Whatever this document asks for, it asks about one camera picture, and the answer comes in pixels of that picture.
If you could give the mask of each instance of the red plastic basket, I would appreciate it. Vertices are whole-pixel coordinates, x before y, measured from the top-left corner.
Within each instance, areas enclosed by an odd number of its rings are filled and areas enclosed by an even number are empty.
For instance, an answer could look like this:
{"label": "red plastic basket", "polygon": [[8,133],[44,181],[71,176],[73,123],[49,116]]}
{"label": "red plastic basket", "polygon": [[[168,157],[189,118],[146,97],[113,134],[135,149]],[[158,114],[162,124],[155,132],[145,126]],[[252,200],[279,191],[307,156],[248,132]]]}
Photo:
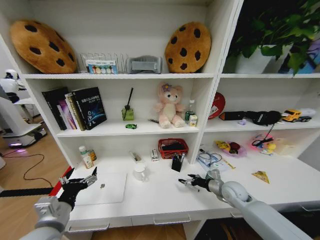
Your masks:
{"label": "red plastic basket", "polygon": [[[168,146],[172,144],[180,143],[183,145],[183,149],[180,150],[163,150],[162,146]],[[181,138],[168,138],[168,139],[160,139],[158,142],[158,150],[161,153],[161,157],[163,159],[172,159],[175,153],[179,155],[185,153],[187,154],[189,151],[188,145],[186,144],[185,140]]]}

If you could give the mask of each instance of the white robot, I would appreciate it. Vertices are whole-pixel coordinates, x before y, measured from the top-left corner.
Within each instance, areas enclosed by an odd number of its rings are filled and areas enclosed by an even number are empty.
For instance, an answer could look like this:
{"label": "white robot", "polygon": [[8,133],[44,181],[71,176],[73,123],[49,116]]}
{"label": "white robot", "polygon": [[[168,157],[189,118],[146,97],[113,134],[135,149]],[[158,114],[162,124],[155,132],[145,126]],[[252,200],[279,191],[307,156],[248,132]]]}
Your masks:
{"label": "white robot", "polygon": [[2,137],[9,147],[24,148],[36,143],[47,132],[41,124],[27,124],[23,120],[13,103],[19,101],[17,92],[26,88],[15,70],[8,69],[5,73],[5,78],[0,79],[0,126],[5,132]]}
{"label": "white robot", "polygon": [[[21,240],[60,240],[70,212],[75,206],[77,194],[97,180],[97,168],[92,175],[81,179],[61,179],[64,192],[57,199],[42,197],[34,205],[39,216],[35,230]],[[292,224],[279,212],[262,201],[256,200],[238,182],[224,183],[219,170],[213,171],[213,179],[203,179],[190,174],[192,179],[179,179],[186,186],[200,186],[214,193],[217,198],[240,210],[246,222],[264,240],[312,240],[307,234]]]}

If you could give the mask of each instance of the pink light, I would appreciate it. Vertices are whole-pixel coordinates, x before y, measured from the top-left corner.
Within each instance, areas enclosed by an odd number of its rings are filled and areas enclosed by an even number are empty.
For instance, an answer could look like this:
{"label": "pink light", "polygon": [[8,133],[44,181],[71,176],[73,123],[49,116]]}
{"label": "pink light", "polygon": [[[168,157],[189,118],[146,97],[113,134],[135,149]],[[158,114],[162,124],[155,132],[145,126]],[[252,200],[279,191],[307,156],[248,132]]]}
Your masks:
{"label": "pink light", "polygon": [[21,146],[22,143],[11,143],[10,146]]}

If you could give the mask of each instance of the drawer handle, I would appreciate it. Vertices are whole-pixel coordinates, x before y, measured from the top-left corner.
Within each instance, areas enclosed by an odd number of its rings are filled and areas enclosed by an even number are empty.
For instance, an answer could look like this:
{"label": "drawer handle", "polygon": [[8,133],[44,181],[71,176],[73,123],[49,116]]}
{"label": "drawer handle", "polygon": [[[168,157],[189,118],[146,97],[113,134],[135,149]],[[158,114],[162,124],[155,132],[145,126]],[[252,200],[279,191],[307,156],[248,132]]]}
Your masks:
{"label": "drawer handle", "polygon": [[315,212],[315,211],[320,211],[320,208],[315,208],[315,209],[306,209],[304,206],[300,205],[303,210],[306,212]]}
{"label": "drawer handle", "polygon": [[230,212],[230,215],[233,219],[242,219],[244,217],[241,214],[235,215],[232,211]]}
{"label": "drawer handle", "polygon": [[183,223],[189,223],[191,222],[191,217],[188,214],[188,220],[182,220],[182,221],[156,221],[155,217],[153,216],[153,223],[154,225],[165,225],[165,224],[183,224]]}
{"label": "drawer handle", "polygon": [[84,232],[96,232],[96,231],[105,231],[109,228],[110,223],[108,223],[107,226],[102,227],[96,227],[96,228],[85,228],[85,229],[79,229],[79,230],[71,230],[72,225],[68,228],[68,233],[84,233]]}

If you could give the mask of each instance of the black pen holder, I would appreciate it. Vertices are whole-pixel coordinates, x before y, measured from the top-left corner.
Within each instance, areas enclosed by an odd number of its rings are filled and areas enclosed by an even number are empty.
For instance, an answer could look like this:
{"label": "black pen holder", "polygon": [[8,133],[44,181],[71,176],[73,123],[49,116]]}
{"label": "black pen holder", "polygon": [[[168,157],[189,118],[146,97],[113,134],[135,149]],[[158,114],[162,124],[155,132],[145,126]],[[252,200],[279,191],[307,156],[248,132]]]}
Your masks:
{"label": "black pen holder", "polygon": [[182,167],[182,162],[180,162],[179,159],[173,158],[171,169],[180,173],[181,167]]}

